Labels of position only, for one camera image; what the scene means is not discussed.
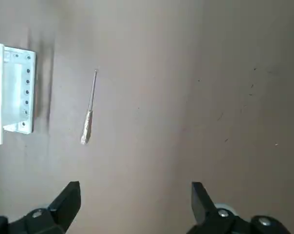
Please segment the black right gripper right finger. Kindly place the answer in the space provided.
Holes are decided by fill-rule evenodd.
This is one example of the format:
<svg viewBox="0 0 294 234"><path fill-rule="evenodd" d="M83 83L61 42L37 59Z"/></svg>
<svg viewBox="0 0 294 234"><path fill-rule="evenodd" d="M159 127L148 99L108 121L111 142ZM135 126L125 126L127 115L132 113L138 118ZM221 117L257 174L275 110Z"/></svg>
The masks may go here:
<svg viewBox="0 0 294 234"><path fill-rule="evenodd" d="M191 184L191 208L196 224L189 234L289 234L277 219L256 215L246 221L228 206L216 206L200 182Z"/></svg>

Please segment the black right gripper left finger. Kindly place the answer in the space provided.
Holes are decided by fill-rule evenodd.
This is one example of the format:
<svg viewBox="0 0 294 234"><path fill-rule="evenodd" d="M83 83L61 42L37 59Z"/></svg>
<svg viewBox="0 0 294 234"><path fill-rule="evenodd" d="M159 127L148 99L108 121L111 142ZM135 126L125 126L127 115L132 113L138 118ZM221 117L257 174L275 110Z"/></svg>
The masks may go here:
<svg viewBox="0 0 294 234"><path fill-rule="evenodd" d="M80 209L80 183L72 181L46 208L9 222L0 216L0 234L64 234Z"/></svg>

